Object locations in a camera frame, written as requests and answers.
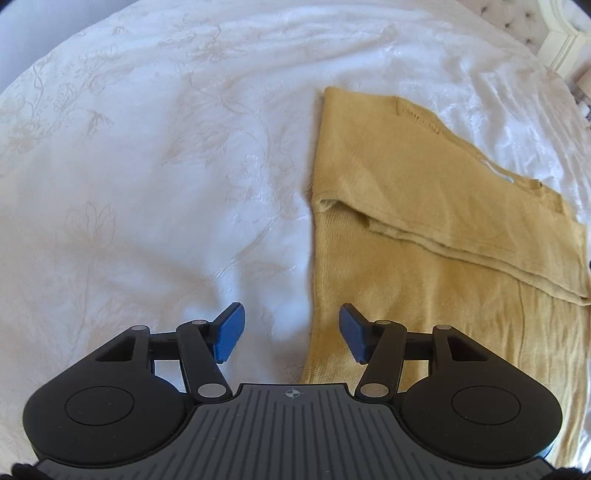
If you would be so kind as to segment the yellow knit sweater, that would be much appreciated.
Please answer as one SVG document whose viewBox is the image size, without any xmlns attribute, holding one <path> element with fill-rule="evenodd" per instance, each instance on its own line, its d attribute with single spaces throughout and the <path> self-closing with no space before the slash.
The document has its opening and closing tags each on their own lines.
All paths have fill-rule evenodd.
<svg viewBox="0 0 591 480">
<path fill-rule="evenodd" d="M 587 229 L 400 97 L 325 90 L 312 175 L 314 321 L 305 383 L 355 385 L 339 334 L 351 303 L 412 331 L 452 325 L 548 387 L 564 423 L 550 459 L 590 460 Z"/>
</svg>

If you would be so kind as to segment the white embroidered bedspread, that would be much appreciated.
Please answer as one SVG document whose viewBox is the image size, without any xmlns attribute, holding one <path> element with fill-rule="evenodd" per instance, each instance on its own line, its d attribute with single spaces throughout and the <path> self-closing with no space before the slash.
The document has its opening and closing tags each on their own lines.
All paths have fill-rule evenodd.
<svg viewBox="0 0 591 480">
<path fill-rule="evenodd" d="M 1 465 L 28 397 L 121 330 L 245 305 L 224 373 L 305 383 L 325 90 L 400 97 L 587 229 L 565 81 L 456 1 L 141 1 L 1 96 Z"/>
</svg>

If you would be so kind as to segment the cream tufted headboard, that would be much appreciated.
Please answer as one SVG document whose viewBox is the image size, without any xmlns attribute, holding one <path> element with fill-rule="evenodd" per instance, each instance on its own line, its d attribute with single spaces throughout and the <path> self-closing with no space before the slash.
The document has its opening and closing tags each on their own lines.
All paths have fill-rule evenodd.
<svg viewBox="0 0 591 480">
<path fill-rule="evenodd" d="M 464 5 L 568 82 L 590 68 L 588 1 L 479 0 Z"/>
</svg>

